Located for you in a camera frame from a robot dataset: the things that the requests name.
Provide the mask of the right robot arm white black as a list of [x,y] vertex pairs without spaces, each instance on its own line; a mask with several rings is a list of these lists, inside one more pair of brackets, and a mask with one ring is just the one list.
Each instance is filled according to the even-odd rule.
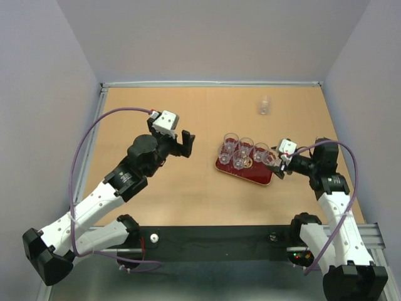
[[327,138],[313,145],[298,147],[282,139],[274,148],[278,158],[267,168],[282,179],[292,173],[308,177],[309,185],[327,218],[330,235],[315,215],[296,215],[288,230],[290,241],[305,244],[313,255],[306,267],[308,275],[319,268],[323,275],[323,291],[327,300],[378,300],[387,284],[385,267],[378,266],[363,242],[352,212],[358,183],[350,189],[337,171],[340,149],[350,156],[352,150],[344,143]]

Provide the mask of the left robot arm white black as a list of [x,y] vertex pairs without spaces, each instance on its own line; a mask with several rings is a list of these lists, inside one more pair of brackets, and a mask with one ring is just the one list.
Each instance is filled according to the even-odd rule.
[[90,228],[110,211],[127,203],[141,190],[169,155],[190,157],[194,135],[182,131],[177,142],[175,129],[179,116],[164,110],[153,112],[147,120],[149,134],[138,136],[127,149],[127,155],[105,176],[80,203],[55,222],[23,236],[26,258],[42,281],[52,286],[64,279],[82,255],[102,251],[109,246],[135,246],[139,241],[139,225],[129,215],[118,217],[102,229]]

